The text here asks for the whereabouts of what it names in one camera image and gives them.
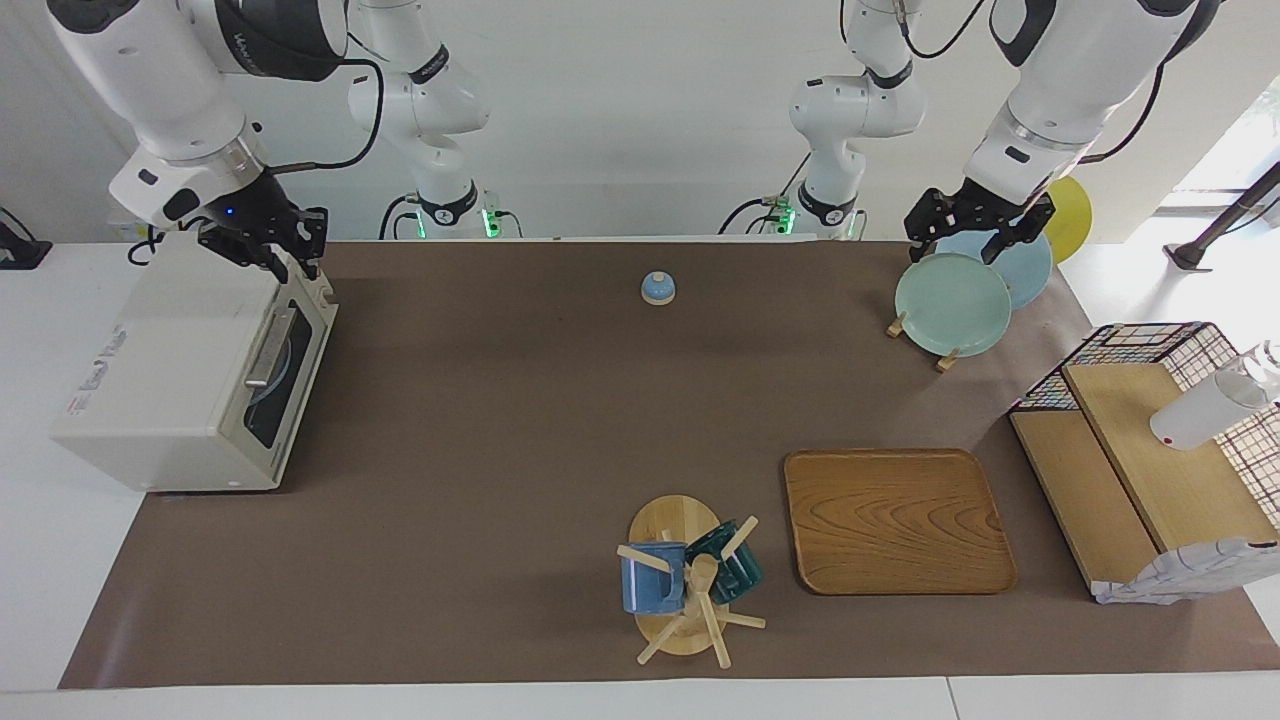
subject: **wooden tray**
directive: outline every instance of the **wooden tray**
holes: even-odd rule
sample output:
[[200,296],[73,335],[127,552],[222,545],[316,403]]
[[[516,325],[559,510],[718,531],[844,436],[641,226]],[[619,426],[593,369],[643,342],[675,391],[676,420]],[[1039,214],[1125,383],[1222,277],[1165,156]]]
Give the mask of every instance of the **wooden tray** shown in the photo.
[[993,594],[1018,582],[963,450],[801,451],[785,465],[800,579],[818,594]]

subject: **mug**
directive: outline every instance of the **mug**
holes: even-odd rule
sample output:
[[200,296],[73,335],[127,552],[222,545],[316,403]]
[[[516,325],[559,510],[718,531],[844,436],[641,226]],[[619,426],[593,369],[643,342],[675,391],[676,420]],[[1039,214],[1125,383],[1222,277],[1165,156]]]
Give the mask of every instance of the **mug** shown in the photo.
[[666,560],[671,573],[622,557],[622,609],[632,615],[671,615],[685,609],[685,543],[632,542],[634,550]]
[[699,555],[710,555],[719,561],[719,570],[716,573],[716,582],[712,584],[712,601],[717,605],[728,605],[744,594],[751,592],[755,585],[764,579],[764,570],[755,561],[751,548],[744,542],[737,547],[737,552],[728,560],[721,560],[721,551],[733,539],[737,532],[736,520],[726,520],[714,530],[695,539],[685,551],[685,561],[692,562]]

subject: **oven label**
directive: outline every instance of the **oven label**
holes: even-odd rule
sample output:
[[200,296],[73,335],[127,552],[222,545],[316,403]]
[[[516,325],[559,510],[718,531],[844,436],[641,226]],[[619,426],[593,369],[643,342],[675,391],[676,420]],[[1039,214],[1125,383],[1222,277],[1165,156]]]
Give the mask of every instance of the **oven label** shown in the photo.
[[111,328],[111,337],[108,340],[106,346],[99,351],[97,357],[93,359],[90,366],[88,375],[84,380],[76,388],[76,395],[72,396],[70,402],[67,404],[68,415],[83,415],[88,410],[90,401],[93,400],[93,393],[97,388],[102,387],[102,380],[106,374],[111,370],[111,361],[119,355],[120,348],[124,347],[125,341],[129,340],[129,331],[125,325],[115,325]]

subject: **black stand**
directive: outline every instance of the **black stand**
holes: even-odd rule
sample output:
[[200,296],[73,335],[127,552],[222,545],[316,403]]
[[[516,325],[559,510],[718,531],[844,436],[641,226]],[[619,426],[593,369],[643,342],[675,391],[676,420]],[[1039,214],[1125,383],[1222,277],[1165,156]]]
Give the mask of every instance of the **black stand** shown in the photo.
[[1271,169],[1262,174],[1261,178],[1249,190],[1244,191],[1230,208],[1222,210],[1222,214],[1217,217],[1213,223],[1201,233],[1196,240],[1185,245],[1166,245],[1165,255],[1183,270],[1192,273],[1208,273],[1208,269],[1202,269],[1199,266],[1201,260],[1204,259],[1204,251],[1208,250],[1213,242],[1222,237],[1228,229],[1231,228],[1240,218],[1243,218],[1254,205],[1262,201],[1275,187],[1280,184],[1280,163],[1271,165]]
[[8,227],[0,224],[0,250],[5,250],[9,254],[8,259],[0,259],[0,270],[33,270],[45,259],[45,255],[49,255],[49,250],[52,246],[52,242],[44,240],[35,242],[23,240]]

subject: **white cylinder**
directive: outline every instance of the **white cylinder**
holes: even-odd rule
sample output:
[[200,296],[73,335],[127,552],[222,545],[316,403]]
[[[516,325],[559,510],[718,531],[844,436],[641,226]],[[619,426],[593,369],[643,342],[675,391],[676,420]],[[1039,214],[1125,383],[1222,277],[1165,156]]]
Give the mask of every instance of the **white cylinder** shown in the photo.
[[[1238,375],[1226,375],[1238,378]],[[1174,450],[1196,450],[1258,410],[1240,405],[1210,375],[1151,418],[1151,432]]]
[[1272,343],[1242,352],[1151,418],[1151,432],[1175,450],[1196,450],[1280,397]]

